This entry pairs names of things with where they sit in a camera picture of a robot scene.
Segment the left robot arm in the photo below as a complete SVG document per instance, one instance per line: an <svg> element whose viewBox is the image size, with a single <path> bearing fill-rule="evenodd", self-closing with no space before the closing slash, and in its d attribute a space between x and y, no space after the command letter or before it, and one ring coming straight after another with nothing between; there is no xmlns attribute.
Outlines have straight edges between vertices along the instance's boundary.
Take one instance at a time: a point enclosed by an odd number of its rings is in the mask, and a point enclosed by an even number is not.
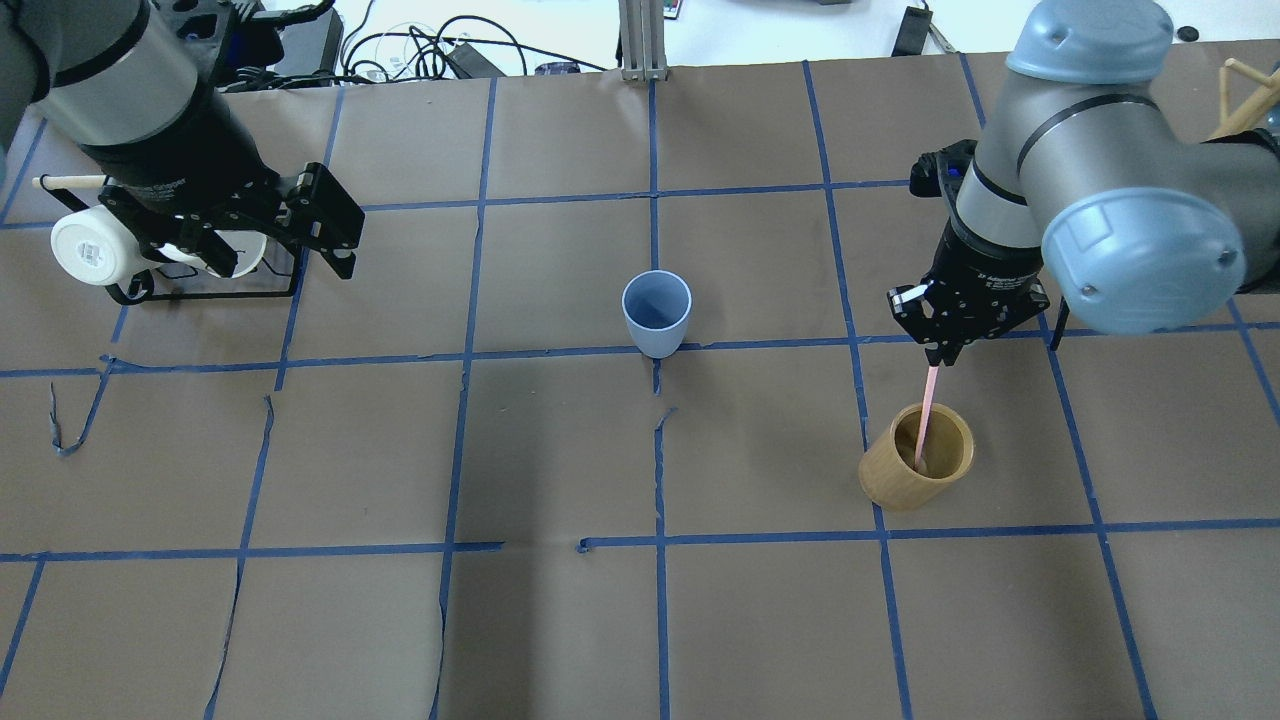
<svg viewBox="0 0 1280 720"><path fill-rule="evenodd" d="M5 1L4 150L32 106L108 179L51 234L86 284L119 290L165 263L232 278L253 259L232 245L246 233L352 277L364 210L320 163L271 169L156 4Z"/></svg>

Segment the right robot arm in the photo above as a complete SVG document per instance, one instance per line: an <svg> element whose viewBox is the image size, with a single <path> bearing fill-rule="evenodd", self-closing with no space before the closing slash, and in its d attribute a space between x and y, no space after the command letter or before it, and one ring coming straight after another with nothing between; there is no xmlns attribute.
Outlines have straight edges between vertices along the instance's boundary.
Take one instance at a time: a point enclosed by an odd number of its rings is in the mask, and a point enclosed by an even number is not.
<svg viewBox="0 0 1280 720"><path fill-rule="evenodd" d="M948 219L931 269L887 301L929 365L1047 310L1042 272L1105 334L1277 292L1277 138L1180 141L1149 91L1172 33L1153 1L1038 3L980 137L919 156L910 192Z"/></svg>

